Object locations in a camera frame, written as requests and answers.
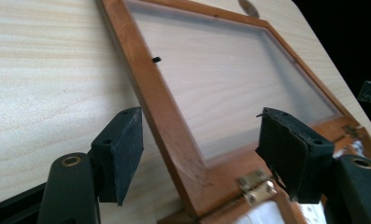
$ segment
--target light wood surface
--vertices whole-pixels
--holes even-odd
[[[242,13],[237,1],[197,2]],[[290,0],[255,0],[269,21],[348,111],[371,123]],[[0,1],[0,202],[48,177],[51,163],[138,105],[100,11],[89,1]],[[155,223],[182,207],[144,122],[145,151],[123,207],[100,205],[103,223]]]

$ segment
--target brass ring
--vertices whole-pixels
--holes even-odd
[[[70,157],[64,158],[61,161],[61,165],[64,167],[70,167],[70,166],[74,166],[80,163],[81,161],[82,161],[82,158],[79,156],[70,156]]]
[[[353,163],[363,169],[371,170],[371,162],[362,159],[353,159]]]

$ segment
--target wood grain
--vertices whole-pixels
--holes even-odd
[[[196,2],[243,13],[237,1]],[[371,122],[291,0],[255,0],[338,101],[371,134]],[[50,164],[138,105],[124,57],[93,0],[0,1],[0,202],[46,181]],[[144,126],[145,148],[124,207],[101,204],[103,223],[156,223],[183,205]]]

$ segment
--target dark background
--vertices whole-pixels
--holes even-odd
[[[371,81],[371,0],[293,0],[357,98]],[[371,120],[371,104],[359,102]]]

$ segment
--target brass hinge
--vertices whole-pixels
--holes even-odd
[[[238,179],[238,185],[243,190],[244,198],[251,207],[277,194],[271,177],[268,176],[263,169],[242,176]]]
[[[358,130],[362,129],[363,126],[362,125],[358,125],[356,127],[348,124],[348,125],[345,125],[342,127],[344,133],[341,134],[339,137],[337,137],[335,140],[333,140],[332,142],[333,143],[336,143],[338,141],[340,141],[341,139],[343,139],[344,137],[346,136],[350,136],[351,138],[353,139],[358,139],[360,137],[359,133],[358,133]]]

